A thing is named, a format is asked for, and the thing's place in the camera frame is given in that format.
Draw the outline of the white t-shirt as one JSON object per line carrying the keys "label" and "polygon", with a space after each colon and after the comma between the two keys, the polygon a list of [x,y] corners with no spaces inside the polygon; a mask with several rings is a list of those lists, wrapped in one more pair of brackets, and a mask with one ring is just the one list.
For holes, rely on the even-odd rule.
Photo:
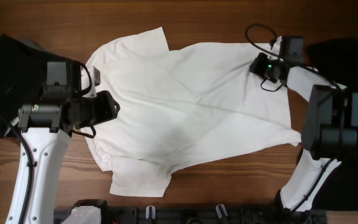
{"label": "white t-shirt", "polygon": [[286,89],[270,92],[249,71],[258,54],[250,44],[216,42],[170,50],[162,28],[100,46],[87,66],[121,109],[96,125],[88,147],[112,172],[110,192],[162,197],[180,169],[297,145]]}

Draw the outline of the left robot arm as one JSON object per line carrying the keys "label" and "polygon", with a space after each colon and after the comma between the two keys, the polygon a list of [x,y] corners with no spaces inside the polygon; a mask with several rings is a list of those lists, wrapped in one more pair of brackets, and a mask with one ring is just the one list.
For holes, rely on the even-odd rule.
{"label": "left robot arm", "polygon": [[19,109],[14,132],[21,158],[7,223],[53,223],[58,178],[72,134],[117,118],[119,104],[101,83],[97,68],[81,62],[48,62],[39,94]]}

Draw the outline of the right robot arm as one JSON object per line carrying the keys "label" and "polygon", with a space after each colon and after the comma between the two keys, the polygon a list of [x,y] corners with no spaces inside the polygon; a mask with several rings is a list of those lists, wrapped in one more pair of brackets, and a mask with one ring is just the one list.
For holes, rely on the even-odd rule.
{"label": "right robot arm", "polygon": [[308,102],[300,161],[275,197],[282,217],[311,210],[330,173],[358,151],[358,92],[307,67],[302,47],[302,37],[276,37],[250,66],[263,82],[289,88]]}

